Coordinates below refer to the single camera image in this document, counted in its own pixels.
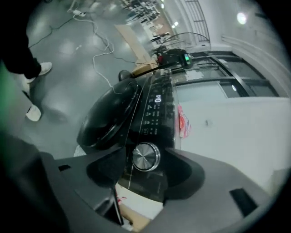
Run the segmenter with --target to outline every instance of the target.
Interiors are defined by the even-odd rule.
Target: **ceiling light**
[[[245,24],[246,23],[247,18],[246,18],[246,15],[244,13],[241,13],[241,12],[238,13],[237,16],[236,16],[236,18],[237,18],[237,21],[240,24]]]

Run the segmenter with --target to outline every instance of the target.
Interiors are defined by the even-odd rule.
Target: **person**
[[[14,9],[15,18],[5,20],[5,13],[1,19],[2,44],[0,45],[0,56],[8,71],[21,74],[21,89],[30,98],[30,83],[35,79],[48,73],[52,68],[51,62],[39,63],[33,57],[28,44],[26,27],[32,10],[37,6],[39,0],[30,1],[5,1],[4,9]],[[41,112],[37,106],[31,105],[26,114],[31,121],[38,121]]]

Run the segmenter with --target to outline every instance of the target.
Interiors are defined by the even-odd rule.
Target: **white sneaker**
[[[37,121],[39,121],[39,119],[41,117],[40,109],[33,104],[33,105],[31,105],[30,109],[28,110],[26,116],[31,121],[37,122]]]
[[[46,73],[48,73],[51,70],[53,64],[51,62],[42,62],[40,64],[40,66],[41,66],[41,71],[40,71],[40,74],[38,76],[45,75]],[[35,79],[36,78],[30,78],[30,79],[26,79],[26,81],[27,81],[28,84],[30,84]]]

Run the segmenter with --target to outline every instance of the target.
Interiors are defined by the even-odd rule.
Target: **black pants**
[[[1,58],[10,72],[24,74],[28,79],[37,77],[41,71],[40,64],[28,48],[28,37],[26,35],[30,13],[37,3],[38,0],[6,1],[4,9],[14,9],[15,18],[7,20],[11,16],[5,15],[5,13],[0,17],[1,34],[4,35],[0,45]]]

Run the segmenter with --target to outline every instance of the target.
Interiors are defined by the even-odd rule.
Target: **white cable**
[[[108,40],[108,38],[106,37],[106,35],[102,36],[100,32],[99,32],[99,34],[97,33],[98,25],[97,25],[94,21],[92,21],[92,20],[80,20],[80,19],[77,19],[76,16],[77,16],[77,15],[74,15],[74,16],[73,16],[73,19],[74,19],[74,20],[77,20],[77,21],[86,21],[86,22],[93,23],[94,26],[95,26],[95,29],[94,29],[94,35],[96,35],[96,36],[98,36],[98,37],[100,37],[100,38],[106,40],[107,45],[106,45],[105,49],[101,49],[101,48],[99,48],[99,47],[96,47],[96,48],[98,48],[98,49],[101,50],[101,51],[106,51],[106,49],[109,48],[110,44],[112,45],[112,51],[111,51],[111,52],[108,52],[108,53],[105,52],[105,53],[97,54],[97,55],[95,55],[95,56],[93,57],[93,67],[94,67],[95,72],[96,72],[98,75],[100,75],[102,78],[104,78],[104,79],[108,82],[109,86],[112,88],[112,90],[113,90],[113,92],[114,92],[115,94],[121,94],[121,93],[116,93],[116,92],[115,92],[114,87],[110,84],[109,80],[108,80],[108,79],[107,79],[103,74],[101,74],[99,71],[97,71],[97,70],[96,70],[96,66],[95,66],[95,58],[98,57],[98,56],[105,55],[105,54],[111,54],[111,53],[113,53],[113,52],[114,52],[114,44]]]

